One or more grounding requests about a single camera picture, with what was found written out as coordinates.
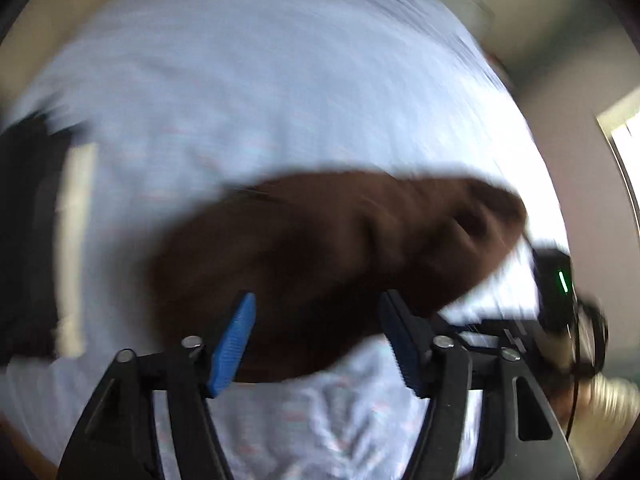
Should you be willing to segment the right hand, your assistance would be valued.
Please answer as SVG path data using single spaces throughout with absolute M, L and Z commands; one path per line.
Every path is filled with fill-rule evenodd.
M 566 440 L 570 440 L 578 424 L 590 414 L 593 379 L 575 382 L 573 376 L 543 374 L 539 383 Z

